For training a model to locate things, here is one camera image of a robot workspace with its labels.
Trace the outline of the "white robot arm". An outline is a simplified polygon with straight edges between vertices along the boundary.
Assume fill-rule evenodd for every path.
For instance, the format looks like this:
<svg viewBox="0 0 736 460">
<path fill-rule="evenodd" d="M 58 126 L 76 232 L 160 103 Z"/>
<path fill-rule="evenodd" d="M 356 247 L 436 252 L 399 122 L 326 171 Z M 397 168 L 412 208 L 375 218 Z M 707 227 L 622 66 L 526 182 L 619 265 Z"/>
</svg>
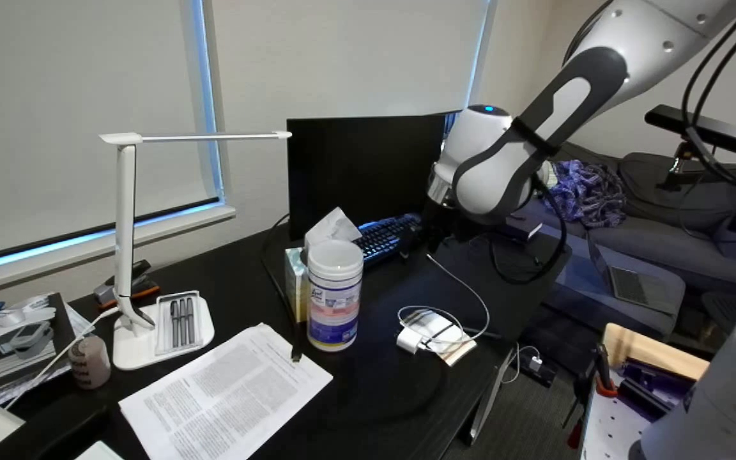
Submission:
<svg viewBox="0 0 736 460">
<path fill-rule="evenodd" d="M 432 208 L 496 225 L 538 183 L 591 117 L 652 90 L 711 43 L 736 47 L 736 0 L 609 0 L 581 25 L 561 68 L 515 114 L 458 112 L 432 167 Z M 692 397 L 652 421 L 637 460 L 736 460 L 736 325 Z"/>
</svg>

